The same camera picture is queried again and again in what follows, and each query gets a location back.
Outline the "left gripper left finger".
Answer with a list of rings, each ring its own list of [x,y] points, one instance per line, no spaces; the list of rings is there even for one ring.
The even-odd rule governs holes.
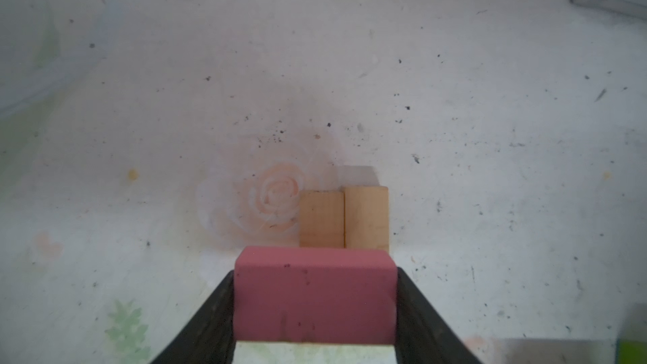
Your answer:
[[[152,364],[232,364],[235,347],[234,271],[229,271]]]

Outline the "green wood block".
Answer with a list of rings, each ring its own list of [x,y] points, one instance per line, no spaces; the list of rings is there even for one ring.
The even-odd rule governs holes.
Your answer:
[[[647,364],[647,343],[638,340],[618,339],[615,364]]]

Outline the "plain wood block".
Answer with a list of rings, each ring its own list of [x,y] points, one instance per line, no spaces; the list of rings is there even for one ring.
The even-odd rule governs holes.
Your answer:
[[[345,187],[345,247],[389,252],[389,189]]]
[[[345,247],[345,195],[342,191],[305,190],[299,199],[299,246]]]

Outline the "pink wood block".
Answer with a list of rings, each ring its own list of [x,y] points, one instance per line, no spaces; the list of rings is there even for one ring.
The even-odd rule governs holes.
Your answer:
[[[234,337],[392,345],[397,282],[383,250],[247,247],[234,266]]]

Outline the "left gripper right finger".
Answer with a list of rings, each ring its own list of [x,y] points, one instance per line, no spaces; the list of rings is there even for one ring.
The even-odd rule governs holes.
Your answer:
[[[481,363],[402,268],[398,269],[396,306],[398,364]]]

